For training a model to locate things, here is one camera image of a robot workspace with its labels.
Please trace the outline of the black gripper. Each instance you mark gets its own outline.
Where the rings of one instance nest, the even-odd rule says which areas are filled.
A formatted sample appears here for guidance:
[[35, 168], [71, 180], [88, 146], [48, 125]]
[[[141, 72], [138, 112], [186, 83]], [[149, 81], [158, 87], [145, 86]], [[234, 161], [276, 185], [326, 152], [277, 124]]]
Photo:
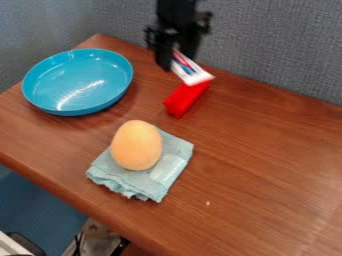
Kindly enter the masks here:
[[[175, 36], [191, 25], [197, 25], [202, 33], [209, 33], [211, 28], [211, 11], [158, 11], [157, 21], [145, 28], [145, 40], [149, 49], [155, 49], [155, 61], [162, 69], [171, 70], [173, 48]], [[201, 45], [201, 33], [187, 31], [182, 35], [181, 52], [195, 59]]]

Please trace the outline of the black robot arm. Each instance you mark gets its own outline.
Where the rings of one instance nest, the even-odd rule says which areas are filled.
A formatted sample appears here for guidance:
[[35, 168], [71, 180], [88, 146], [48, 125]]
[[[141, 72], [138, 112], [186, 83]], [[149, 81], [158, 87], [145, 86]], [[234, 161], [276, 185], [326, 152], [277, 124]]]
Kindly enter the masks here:
[[155, 62], [171, 70], [174, 47], [194, 59], [202, 36], [210, 33], [214, 14], [198, 11], [199, 0], [157, 0], [157, 21], [145, 28], [147, 48], [155, 53]]

